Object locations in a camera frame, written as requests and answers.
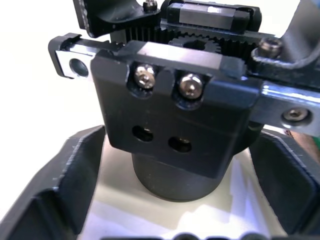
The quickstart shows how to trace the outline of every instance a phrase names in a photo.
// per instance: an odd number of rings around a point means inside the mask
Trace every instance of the toothed gear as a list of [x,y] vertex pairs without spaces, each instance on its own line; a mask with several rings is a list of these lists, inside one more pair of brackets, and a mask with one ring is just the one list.
[[208,37],[180,36],[178,38],[174,38],[168,44],[181,48],[203,50],[210,53],[221,54],[221,47],[219,43]]

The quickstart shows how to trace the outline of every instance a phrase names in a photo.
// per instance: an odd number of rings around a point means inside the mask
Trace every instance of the mounting hole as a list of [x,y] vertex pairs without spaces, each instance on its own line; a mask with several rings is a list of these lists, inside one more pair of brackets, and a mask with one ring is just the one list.
[[181,137],[171,137],[168,144],[173,150],[179,153],[188,153],[192,149],[190,141]]
[[206,42],[195,40],[195,41],[188,41],[185,44],[183,44],[183,47],[186,49],[195,49],[195,50],[205,50],[206,48]]
[[174,240],[199,240],[196,236],[191,234],[181,234],[174,238]]
[[77,75],[79,75],[81,77],[85,77],[85,78],[88,77],[88,75],[89,75],[88,68],[79,59],[76,59],[76,58],[71,59],[70,62],[69,62],[69,65],[70,65],[71,70],[75,74],[77,74]]
[[132,134],[138,140],[145,143],[151,142],[154,139],[154,134],[148,128],[142,126],[134,126],[132,128]]

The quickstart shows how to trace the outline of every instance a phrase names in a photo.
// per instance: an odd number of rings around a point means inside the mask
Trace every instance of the silver metal plate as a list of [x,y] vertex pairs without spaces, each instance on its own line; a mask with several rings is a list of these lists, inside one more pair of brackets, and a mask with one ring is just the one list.
[[147,42],[137,54],[173,62],[188,63],[211,69],[219,69],[223,57],[221,54],[217,53],[187,49],[155,42]]
[[[293,108],[309,110],[309,121],[301,125],[290,125],[285,122],[283,113]],[[252,110],[250,120],[319,137],[319,116],[320,93],[266,81],[262,86],[261,97]]]
[[[91,73],[91,60],[95,57],[96,52],[96,48],[88,48],[86,46],[76,44],[70,48],[70,51],[55,51],[64,76],[73,79],[86,79],[91,82],[93,82],[93,77]],[[74,72],[70,67],[71,59],[78,59],[81,62],[83,62],[88,70],[88,76],[80,76],[79,74]]]

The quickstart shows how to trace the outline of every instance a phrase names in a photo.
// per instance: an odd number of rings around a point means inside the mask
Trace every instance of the bolt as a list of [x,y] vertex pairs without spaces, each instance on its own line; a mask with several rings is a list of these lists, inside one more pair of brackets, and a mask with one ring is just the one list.
[[300,122],[306,119],[309,115],[309,111],[305,108],[292,108],[283,113],[284,119],[290,122]]
[[145,0],[143,2],[143,10],[147,13],[157,11],[158,3],[156,0]]
[[279,38],[265,37],[259,43],[258,54],[264,58],[275,59],[281,54],[283,46]]
[[136,84],[143,89],[151,89],[156,84],[155,70],[149,64],[139,65],[134,73]]
[[179,91],[187,99],[197,99],[201,96],[203,83],[195,74],[188,74],[181,79]]

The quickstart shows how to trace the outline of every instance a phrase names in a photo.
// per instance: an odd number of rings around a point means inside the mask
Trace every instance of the white backdrop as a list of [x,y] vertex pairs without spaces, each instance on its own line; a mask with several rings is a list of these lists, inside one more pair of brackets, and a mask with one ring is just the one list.
[[[263,14],[260,31],[281,36],[299,0],[216,2],[259,6]],[[69,32],[87,38],[78,28],[73,1],[5,1],[1,10],[0,220],[69,136],[103,124],[93,83],[59,77],[47,50],[52,38]],[[233,161],[214,193],[192,203],[171,203],[151,196],[134,178],[129,158],[106,145],[103,174],[82,239],[171,238],[181,231],[201,238],[237,238],[248,231],[283,234],[274,223],[276,218],[260,192],[246,153]],[[130,177],[113,176],[110,166],[120,172],[126,169]]]

